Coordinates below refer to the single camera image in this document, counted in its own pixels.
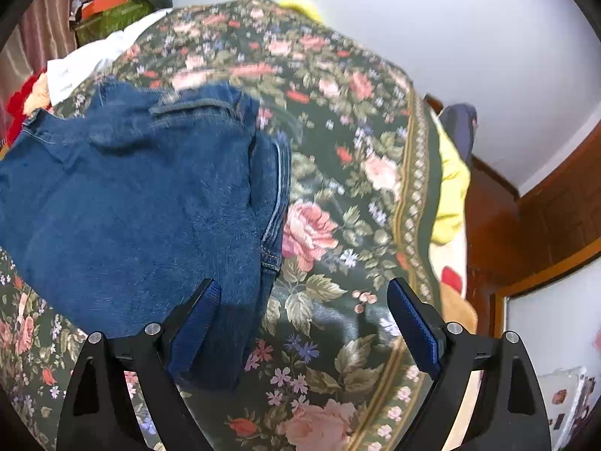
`silver bolt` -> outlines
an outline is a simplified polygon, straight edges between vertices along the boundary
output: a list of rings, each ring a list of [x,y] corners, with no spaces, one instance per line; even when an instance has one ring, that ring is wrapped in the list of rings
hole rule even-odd
[[[99,343],[102,339],[102,334],[100,333],[91,333],[88,337],[88,341],[92,344]]]
[[[515,344],[516,342],[518,342],[520,340],[520,337],[518,336],[518,334],[514,333],[513,331],[509,331],[505,335],[505,337],[512,344]]]
[[[447,329],[451,334],[461,334],[464,331],[461,324],[458,324],[457,322],[449,322],[449,324],[447,324]]]
[[[160,325],[156,322],[152,322],[152,324],[146,325],[144,328],[144,332],[149,336],[154,336],[154,334],[158,334],[160,331]]]

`pink curtain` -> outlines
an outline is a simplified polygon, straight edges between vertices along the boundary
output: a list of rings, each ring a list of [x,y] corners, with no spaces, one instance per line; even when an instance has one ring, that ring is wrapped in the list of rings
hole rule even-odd
[[[75,50],[75,36],[68,24],[70,1],[34,0],[0,52],[0,137],[11,123],[6,112],[11,95],[48,60]]]

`jeans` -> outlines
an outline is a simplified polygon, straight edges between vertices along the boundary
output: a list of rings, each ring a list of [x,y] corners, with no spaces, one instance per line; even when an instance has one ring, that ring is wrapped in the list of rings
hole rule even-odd
[[[195,307],[205,324],[184,324],[168,368],[232,388],[281,266],[290,188],[289,144],[256,131],[257,110],[228,84],[114,81],[85,118],[38,110],[0,163],[0,242],[55,310],[108,337],[162,322],[213,278],[215,308]]]

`dark green floral fabric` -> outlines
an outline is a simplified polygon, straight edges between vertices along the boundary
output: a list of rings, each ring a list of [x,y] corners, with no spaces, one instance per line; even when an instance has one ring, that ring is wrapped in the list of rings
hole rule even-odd
[[[95,81],[109,75],[166,91],[229,80],[260,101],[257,127],[292,146],[284,264],[240,384],[233,393],[180,389],[213,447],[392,449],[430,382],[387,309],[387,281],[407,277],[441,307],[427,254],[438,136],[409,78],[270,0],[174,10],[55,113],[85,114]],[[0,383],[52,449],[85,334],[0,256]],[[126,379],[148,445],[163,449],[136,375]]]

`white wall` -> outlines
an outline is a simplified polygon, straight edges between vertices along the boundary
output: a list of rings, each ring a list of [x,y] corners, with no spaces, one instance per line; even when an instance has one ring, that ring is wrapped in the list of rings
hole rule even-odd
[[[601,42],[573,0],[311,1],[420,93],[476,105],[474,152],[521,192],[601,102]]]
[[[522,337],[537,375],[585,366],[601,393],[601,259],[541,290],[510,299],[507,329]]]

